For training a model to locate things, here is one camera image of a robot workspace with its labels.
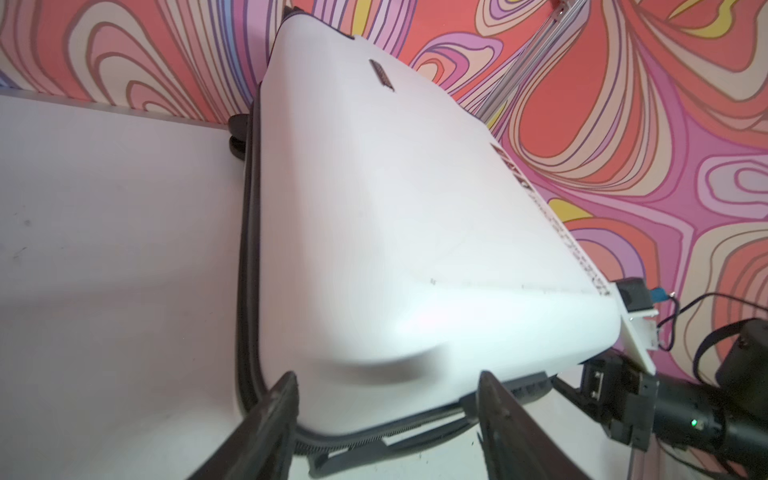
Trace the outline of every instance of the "blue connector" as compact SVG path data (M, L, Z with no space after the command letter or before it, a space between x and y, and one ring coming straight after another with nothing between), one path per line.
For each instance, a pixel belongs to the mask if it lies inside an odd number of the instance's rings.
M661 303L665 300L669 300L670 296L667 291L661 287L654 288L650 291L650 300L653 303Z

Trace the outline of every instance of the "black cable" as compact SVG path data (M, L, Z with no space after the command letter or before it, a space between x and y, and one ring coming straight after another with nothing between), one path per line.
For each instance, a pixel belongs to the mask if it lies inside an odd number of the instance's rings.
M672 331L670 332L670 342L667 346L659 346L660 349L662 349L664 352L669 352L672 350L672 347L674 347L674 331L677 328L677 318L680 316L680 301L671 296L670 300L674 302L674 312L672 315L668 316L667 318L661 320L657 326L658 329L661 329L662 326L668 321L672 321Z
M664 451L667 455L669 455L675 462L678 462L682 465L687 466L688 468L692 468L693 470L696 470L702 475L706 475L709 478L714 478L715 480L747 480L747 478L742 477L741 475L732 475L730 473L721 473L721 472L712 472L711 470L706 470L704 468L701 468L699 466L694 465L693 463L686 462L685 460L681 459L680 457L674 455L672 452L667 450L667 447L664 446L663 443L659 442L659 448Z
M720 292L707 292L707 293L703 293L703 294L697 296L692 301L690 301L683 308L680 308L680 301L678 299L676 299L675 297L671 296L670 300L675 302L675 310L672 313L672 315L669 315L667 318L661 320L658 323L658 325L657 325L657 329L661 329L661 327L666 325L668 322L672 322L672 331L670 332L670 342L669 342L669 345L667 345L666 347L660 346L659 349L663 350L664 352L669 352L669 351L672 350L672 347L674 347L674 338L675 338L674 333L675 333L675 330L676 330L676 327L677 327L677 319L680 317L680 315L682 315L686 311L690 310L697 303L699 303L700 301L702 301L702 300L704 300L704 299L706 299L707 297L710 297L710 296L720 296L720 297L723 297L723 298L727 298L729 300L733 300L735 302L743 303L744 305L749 305L749 306L751 306L753 308L756 308L758 310L762 310L763 312L768 312L768 307L765 307L765 306L762 306L762 305L758 305L757 303L752 303L752 302L750 302L748 300L745 300L743 298L739 298L738 296L729 295L727 293L720 293Z

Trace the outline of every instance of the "white table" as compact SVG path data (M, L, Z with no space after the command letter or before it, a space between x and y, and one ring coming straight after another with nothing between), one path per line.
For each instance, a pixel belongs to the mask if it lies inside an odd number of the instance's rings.
M36 98L0 94L0 477L185 478L241 419L243 165L218 127ZM592 478L626 477L559 394L527 409ZM334 478L484 477L475 429Z

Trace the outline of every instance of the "white suitcase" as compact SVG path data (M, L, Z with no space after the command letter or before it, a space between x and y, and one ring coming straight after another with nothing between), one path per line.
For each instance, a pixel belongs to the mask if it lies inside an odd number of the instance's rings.
M618 338L621 299L485 125L364 38L286 17L250 123L240 394L296 373L298 452L339 463L316 474L463 432L482 370L524 402Z

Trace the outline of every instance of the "colorful patterned wall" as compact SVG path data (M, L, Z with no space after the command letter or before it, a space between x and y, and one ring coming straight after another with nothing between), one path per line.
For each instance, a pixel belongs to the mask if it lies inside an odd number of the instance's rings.
M367 37L470 111L553 9L549 0L294 3ZM591 0L493 120L610 279L644 276L684 303L710 290L768 303L765 3ZM223 123L251 102L283 6L1 0L0 86ZM750 316L760 313L707 300L654 361L690 377L702 338ZM705 355L705 379L729 348ZM645 478L662 475L657 452L647 463Z

